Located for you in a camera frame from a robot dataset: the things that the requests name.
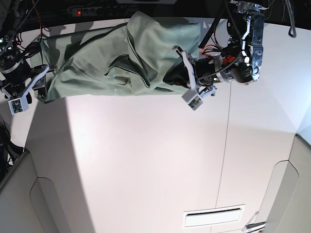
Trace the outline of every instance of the vent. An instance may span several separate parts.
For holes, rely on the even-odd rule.
[[[245,205],[184,212],[184,228],[239,222]]]

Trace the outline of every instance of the green cloth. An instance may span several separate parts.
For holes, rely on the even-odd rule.
[[[163,82],[181,62],[173,46],[199,56],[199,24],[164,26],[142,12],[115,28],[44,37],[44,63],[56,65],[47,75],[45,102],[75,95],[182,94],[186,89]],[[39,65],[41,58],[31,59]]]

